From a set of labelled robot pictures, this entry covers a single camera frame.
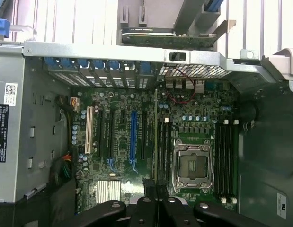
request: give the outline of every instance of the sticker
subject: sticker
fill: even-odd
[[[9,105],[0,104],[0,162],[6,162],[8,141]]]
[[[286,196],[277,193],[277,215],[286,220]]]
[[[5,83],[3,104],[16,105],[18,84]]]

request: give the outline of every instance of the motherboard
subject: motherboard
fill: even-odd
[[[227,82],[153,91],[72,91],[72,145],[78,213],[107,200],[144,196],[143,179],[165,180],[169,194],[236,209],[237,91]]]

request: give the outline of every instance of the red wire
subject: red wire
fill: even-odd
[[[192,96],[190,97],[189,100],[187,100],[187,101],[181,101],[181,102],[178,102],[176,99],[174,99],[173,97],[171,97],[168,91],[167,91],[167,96],[168,96],[168,97],[169,97],[174,103],[178,103],[178,104],[187,104],[187,103],[189,103],[190,101],[192,101],[193,98],[194,98],[194,96],[195,96],[195,83],[194,83],[194,81],[193,81],[188,75],[186,75],[186,74],[185,74],[184,72],[182,72],[180,69],[177,69],[177,68],[176,68],[176,70],[179,71],[179,72],[180,72],[183,76],[185,76],[187,79],[189,79],[190,82],[192,82],[192,84],[194,85],[194,92],[193,92],[193,94],[192,94]]]

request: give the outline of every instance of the white label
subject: white label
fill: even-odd
[[[286,220],[286,197],[277,193],[277,215]]]
[[[3,104],[8,104],[9,106],[16,105],[17,86],[18,84],[5,83]]]

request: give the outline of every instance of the blue pci express slot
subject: blue pci express slot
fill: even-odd
[[[138,173],[136,170],[136,141],[137,141],[137,111],[132,111],[132,122],[131,122],[131,145],[129,153],[129,163],[132,164],[133,171]]]

